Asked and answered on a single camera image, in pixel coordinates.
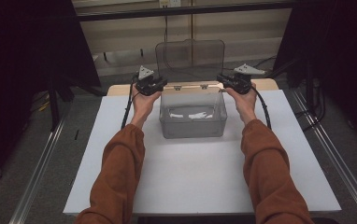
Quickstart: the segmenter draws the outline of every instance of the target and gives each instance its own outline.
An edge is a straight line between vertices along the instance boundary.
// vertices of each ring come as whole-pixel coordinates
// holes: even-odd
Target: orange sleeve
[[[313,223],[290,176],[289,158],[277,137],[259,120],[243,130],[243,173],[257,223]]]
[[[145,148],[144,134],[128,124],[107,143],[91,190],[91,207],[75,223],[130,223]]]

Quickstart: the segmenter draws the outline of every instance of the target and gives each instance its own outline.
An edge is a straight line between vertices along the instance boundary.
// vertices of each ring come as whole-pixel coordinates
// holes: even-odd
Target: person
[[[289,159],[277,137],[254,113],[256,93],[240,95],[227,88],[244,122],[241,150],[243,173],[249,186],[257,223],[313,223],[307,204],[290,177]],[[130,223],[145,147],[141,131],[153,103],[161,95],[138,94],[133,88],[135,112],[131,122],[107,143],[102,169],[91,190],[91,206],[75,223]]]

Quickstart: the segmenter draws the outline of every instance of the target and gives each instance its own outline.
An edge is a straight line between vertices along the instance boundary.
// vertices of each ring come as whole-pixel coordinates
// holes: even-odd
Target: dark floor
[[[128,83],[130,76],[101,77],[102,90],[112,84]],[[287,89],[285,77],[278,77],[277,83],[285,90],[293,111],[300,108]],[[61,103],[60,108],[69,108],[60,139],[50,158],[50,163],[41,180],[41,185],[30,208],[25,223],[72,223],[74,218],[63,214],[65,201],[77,174],[77,169],[93,128],[95,116],[101,102],[100,97],[75,90],[73,103]],[[348,124],[348,118],[326,97],[326,116],[321,122],[331,140],[341,153],[353,174],[357,177],[357,130]],[[27,130],[16,145],[2,168],[0,179],[0,223],[8,223],[17,203],[39,160],[40,154],[50,136],[50,112],[36,111],[28,122]],[[308,126],[304,117],[299,119],[302,127]],[[341,224],[357,223],[357,204],[341,180],[336,168],[329,162],[324,149],[312,130],[305,135],[342,206],[342,211],[333,214],[312,214],[314,217],[330,217]],[[154,217],[149,223],[252,223],[252,217]]]

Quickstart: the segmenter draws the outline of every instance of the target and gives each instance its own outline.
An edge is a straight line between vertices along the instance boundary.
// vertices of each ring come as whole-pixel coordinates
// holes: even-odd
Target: white tabletop
[[[261,91],[272,129],[286,148],[294,184],[309,211],[338,211],[340,206],[282,91]],[[158,100],[143,131],[146,156],[136,192],[134,214],[193,216],[253,213],[243,177],[240,151],[243,129],[235,102],[226,93],[224,135],[215,138],[164,139]],[[64,213],[90,206],[89,193],[100,172],[103,149],[120,129],[127,96],[104,97]],[[256,114],[264,121],[259,101]]]

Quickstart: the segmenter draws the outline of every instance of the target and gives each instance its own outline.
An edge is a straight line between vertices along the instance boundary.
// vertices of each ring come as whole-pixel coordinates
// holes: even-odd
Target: metal rail
[[[67,117],[68,112],[70,111],[70,107],[71,103],[65,109],[64,114],[62,115],[62,118],[57,124],[55,130],[50,133],[50,138],[48,139],[48,142],[44,147],[38,164],[36,165],[33,175],[31,176],[29,183],[27,184],[26,190],[21,196],[21,200],[19,201],[11,220],[9,221],[9,224],[22,224],[26,220],[27,215],[30,211],[30,207],[38,191],[42,177],[50,161],[50,156],[53,150],[55,149],[60,133],[62,132],[62,128],[64,127],[65,118]]]
[[[301,107],[303,111],[307,111],[305,98],[304,96],[296,91],[292,91],[292,94],[295,98],[295,101]],[[315,124],[315,118],[310,114],[306,113],[307,121],[310,125]],[[353,173],[350,171],[348,165],[344,162],[341,155],[339,154],[336,146],[334,146],[333,142],[331,141],[330,137],[327,135],[327,132],[323,129],[323,127],[318,123],[313,125],[313,131],[315,132],[316,136],[319,138],[325,152],[329,156],[331,162],[333,163],[334,167],[338,171],[341,179],[344,181],[345,185],[347,186],[350,194],[352,195],[354,201],[357,203],[357,179],[354,177]]]
[[[161,17],[161,16],[178,16],[192,14],[206,14],[218,12],[234,12],[234,11],[254,11],[268,9],[283,9],[292,7],[309,7],[315,4],[325,3],[325,0],[286,0],[276,2],[263,3],[246,3],[232,5],[217,5],[217,6],[198,6],[198,7],[169,7],[169,8],[151,8],[131,11],[116,11],[116,12],[96,12],[96,13],[79,13],[74,17],[67,17],[77,21],[106,21],[120,20],[132,18],[146,17]],[[64,18],[51,18],[53,20],[61,20]]]

